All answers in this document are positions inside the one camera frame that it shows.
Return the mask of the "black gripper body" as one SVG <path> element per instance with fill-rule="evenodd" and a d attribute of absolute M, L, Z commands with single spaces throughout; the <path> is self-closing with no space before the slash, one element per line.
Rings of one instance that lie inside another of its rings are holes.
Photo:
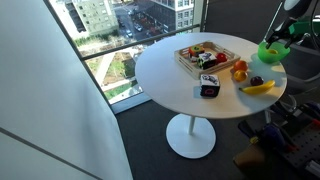
<path fill-rule="evenodd" d="M 299 28 L 300 22 L 294 18 L 286 18 L 278 29 L 275 29 L 271 35 L 271 41 L 285 39 L 287 41 L 299 41 L 305 34 L 304 30 Z"/>

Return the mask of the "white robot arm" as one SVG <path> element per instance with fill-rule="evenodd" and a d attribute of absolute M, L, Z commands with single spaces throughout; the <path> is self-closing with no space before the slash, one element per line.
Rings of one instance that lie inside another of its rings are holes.
<path fill-rule="evenodd" d="M 274 29 L 272 34 L 265 40 L 266 48 L 280 40 L 286 39 L 284 45 L 288 48 L 292 43 L 300 41 L 305 34 L 309 34 L 315 49 L 319 49 L 319 16 L 315 14 L 319 0 L 314 3 L 309 16 L 306 16 L 309 6 L 313 0 L 284 0 L 283 10 L 286 18 L 278 29 Z"/>

